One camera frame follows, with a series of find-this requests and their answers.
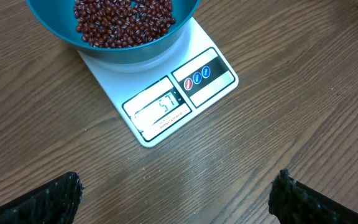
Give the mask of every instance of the button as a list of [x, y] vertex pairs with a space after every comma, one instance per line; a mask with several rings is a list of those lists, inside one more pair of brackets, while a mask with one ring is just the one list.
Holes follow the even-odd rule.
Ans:
[[191, 80], [191, 78], [187, 78], [185, 80], [185, 90], [189, 91], [191, 90], [192, 87], [193, 87], [193, 81]]
[[201, 83], [201, 79], [202, 79], [202, 77], [201, 77], [201, 73], [200, 72], [196, 72], [196, 73], [194, 73], [194, 75], [193, 75], [193, 82], [194, 82], [194, 84], [200, 84]]
[[208, 78], [209, 75], [211, 74], [211, 69], [210, 69], [208, 66], [205, 66], [205, 67], [203, 68], [202, 73], [203, 73], [203, 77], [204, 77], [204, 78]]

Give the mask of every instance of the teal bowl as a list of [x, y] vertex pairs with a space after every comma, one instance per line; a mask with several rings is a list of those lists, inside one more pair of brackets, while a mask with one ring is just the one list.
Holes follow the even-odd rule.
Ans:
[[122, 49], [91, 47], [81, 40], [82, 34], [75, 30], [78, 21], [74, 17], [74, 0], [27, 0], [27, 4], [42, 25], [80, 52], [112, 63], [137, 63], [159, 55], [175, 43], [200, 1], [172, 0], [172, 15], [177, 22], [165, 36], [144, 45]]

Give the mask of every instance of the red button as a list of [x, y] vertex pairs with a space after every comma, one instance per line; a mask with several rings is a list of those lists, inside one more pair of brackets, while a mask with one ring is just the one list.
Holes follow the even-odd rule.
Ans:
[[185, 90], [189, 91], [193, 87], [193, 80], [191, 78], [187, 78], [185, 80]]

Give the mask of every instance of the digital kitchen scale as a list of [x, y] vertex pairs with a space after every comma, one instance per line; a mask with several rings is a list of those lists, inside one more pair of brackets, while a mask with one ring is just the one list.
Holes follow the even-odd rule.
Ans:
[[80, 52], [141, 145], [154, 147], [238, 86], [215, 43], [191, 18], [164, 53], [112, 64]]

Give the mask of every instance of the brown tabletop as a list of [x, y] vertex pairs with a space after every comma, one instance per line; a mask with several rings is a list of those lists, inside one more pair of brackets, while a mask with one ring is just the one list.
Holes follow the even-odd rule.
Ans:
[[287, 167], [358, 212], [358, 0], [208, 0], [195, 18], [239, 86], [146, 149], [78, 53], [0, 0], [0, 205], [75, 171], [75, 223], [278, 223]]

